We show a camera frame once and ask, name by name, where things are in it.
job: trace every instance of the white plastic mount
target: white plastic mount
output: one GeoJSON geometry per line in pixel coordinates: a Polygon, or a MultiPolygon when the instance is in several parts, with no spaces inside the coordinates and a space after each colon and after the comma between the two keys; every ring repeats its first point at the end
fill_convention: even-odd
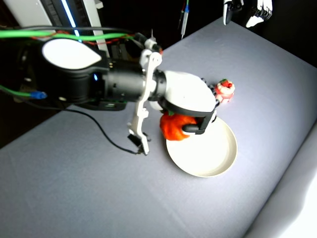
{"type": "Polygon", "coordinates": [[[141,140],[143,146],[143,152],[147,155],[150,151],[148,145],[148,139],[142,132],[142,123],[145,118],[149,116],[149,111],[144,107],[144,103],[148,100],[151,92],[153,91],[153,85],[156,82],[153,80],[153,73],[162,63],[162,56],[157,52],[151,52],[150,50],[144,50],[141,54],[140,65],[146,71],[145,85],[142,96],[135,104],[135,111],[132,122],[128,124],[129,132],[137,136],[141,140]]]}

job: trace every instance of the plate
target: plate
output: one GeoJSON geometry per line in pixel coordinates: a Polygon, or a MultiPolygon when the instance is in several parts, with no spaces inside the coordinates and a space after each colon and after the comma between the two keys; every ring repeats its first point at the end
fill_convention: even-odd
{"type": "Polygon", "coordinates": [[[194,134],[182,141],[166,140],[166,146],[179,168],[203,178],[225,172],[237,155],[236,137],[220,118],[210,123],[204,134],[194,134]]]}

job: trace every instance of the blue led light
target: blue led light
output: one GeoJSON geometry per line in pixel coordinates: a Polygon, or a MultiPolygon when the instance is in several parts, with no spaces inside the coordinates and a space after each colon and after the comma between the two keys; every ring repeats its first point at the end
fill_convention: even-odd
{"type": "MultiPolygon", "coordinates": [[[[63,4],[63,7],[66,11],[66,14],[67,14],[67,17],[68,17],[68,20],[71,24],[71,27],[76,27],[76,24],[75,24],[75,21],[74,21],[74,18],[70,12],[70,9],[68,7],[68,4],[67,4],[67,1],[66,0],[61,0],[61,3],[63,4]]],[[[74,30],[74,33],[76,36],[79,36],[79,32],[77,30],[74,30]]]]}

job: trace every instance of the orange bell pepper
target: orange bell pepper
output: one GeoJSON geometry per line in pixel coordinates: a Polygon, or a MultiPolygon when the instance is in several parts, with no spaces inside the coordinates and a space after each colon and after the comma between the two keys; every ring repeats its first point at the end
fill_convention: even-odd
{"type": "Polygon", "coordinates": [[[179,114],[170,116],[168,112],[165,112],[160,118],[159,126],[165,139],[183,140],[189,137],[189,135],[185,135],[182,130],[183,125],[186,124],[196,124],[195,118],[179,114]]]}

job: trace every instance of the table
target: table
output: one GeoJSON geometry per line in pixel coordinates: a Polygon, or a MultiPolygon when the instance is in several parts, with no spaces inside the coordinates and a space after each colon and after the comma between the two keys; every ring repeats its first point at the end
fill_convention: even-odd
{"type": "MultiPolygon", "coordinates": [[[[151,108],[148,156],[116,149],[88,118],[62,112],[0,150],[0,237],[242,237],[317,117],[317,70],[221,21],[164,51],[160,68],[235,83],[218,109],[238,141],[230,170],[197,178],[176,167],[151,108]]],[[[135,150],[126,138],[133,108],[80,110],[135,150]]]]}

